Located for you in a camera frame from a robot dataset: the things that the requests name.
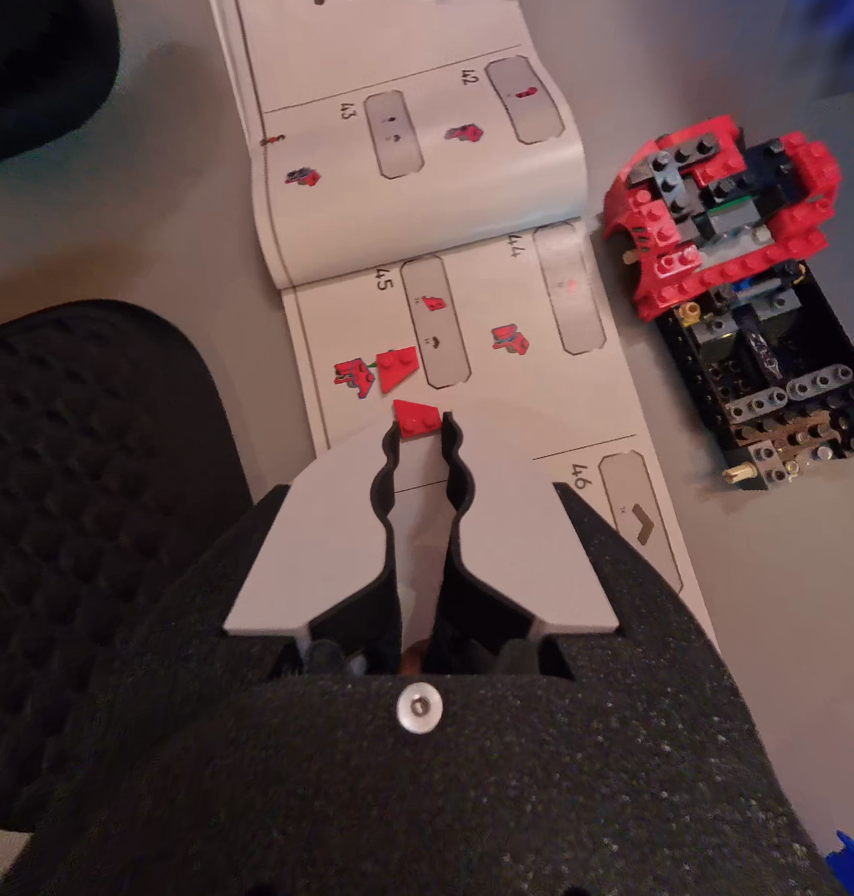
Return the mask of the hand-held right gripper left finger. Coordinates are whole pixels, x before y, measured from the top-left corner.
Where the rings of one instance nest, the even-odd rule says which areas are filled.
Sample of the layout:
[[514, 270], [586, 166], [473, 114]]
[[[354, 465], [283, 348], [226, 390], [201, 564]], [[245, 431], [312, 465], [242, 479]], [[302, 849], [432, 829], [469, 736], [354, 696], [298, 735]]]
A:
[[[399, 610], [395, 538], [398, 426], [372, 426], [328, 450], [296, 476], [224, 620], [233, 636], [345, 637], [381, 628], [364, 599]], [[353, 621], [341, 622], [349, 609]]]

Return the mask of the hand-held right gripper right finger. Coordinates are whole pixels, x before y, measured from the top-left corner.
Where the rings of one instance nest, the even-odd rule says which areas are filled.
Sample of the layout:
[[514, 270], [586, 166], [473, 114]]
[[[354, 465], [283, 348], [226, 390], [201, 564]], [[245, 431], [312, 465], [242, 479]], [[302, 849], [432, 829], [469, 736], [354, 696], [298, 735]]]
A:
[[619, 620], [548, 473], [504, 421], [446, 412], [455, 509], [437, 614], [465, 637], [613, 633]]

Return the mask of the red lego wedge plate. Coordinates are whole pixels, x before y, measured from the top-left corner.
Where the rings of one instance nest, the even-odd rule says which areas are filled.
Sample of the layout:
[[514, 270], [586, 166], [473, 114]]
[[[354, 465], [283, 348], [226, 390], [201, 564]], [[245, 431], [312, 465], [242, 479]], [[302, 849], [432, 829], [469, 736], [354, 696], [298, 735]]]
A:
[[416, 346], [376, 354], [376, 374], [380, 390], [386, 395], [420, 369]]
[[442, 414], [436, 406], [395, 399], [393, 411], [402, 440], [419, 438], [442, 429]]

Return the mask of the partly built lego car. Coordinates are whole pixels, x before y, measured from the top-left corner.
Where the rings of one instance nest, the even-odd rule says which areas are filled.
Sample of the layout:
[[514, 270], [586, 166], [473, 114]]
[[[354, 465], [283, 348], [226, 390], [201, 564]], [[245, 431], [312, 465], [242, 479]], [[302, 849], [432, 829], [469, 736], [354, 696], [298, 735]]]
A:
[[733, 118], [647, 141], [600, 216], [740, 489], [854, 457], [854, 344], [813, 276], [842, 181], [819, 140], [748, 144]]

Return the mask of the lego instruction booklet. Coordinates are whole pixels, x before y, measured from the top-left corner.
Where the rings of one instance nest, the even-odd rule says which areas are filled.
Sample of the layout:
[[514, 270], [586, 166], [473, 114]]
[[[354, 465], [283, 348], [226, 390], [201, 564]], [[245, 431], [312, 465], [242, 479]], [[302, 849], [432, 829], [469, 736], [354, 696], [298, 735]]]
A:
[[[393, 401], [504, 421], [715, 639], [598, 270], [586, 156], [517, 2], [212, 2], [317, 458]], [[416, 346], [384, 395], [376, 354]], [[455, 509], [442, 429], [400, 437], [402, 644]], [[377, 601], [381, 628], [394, 610]]]

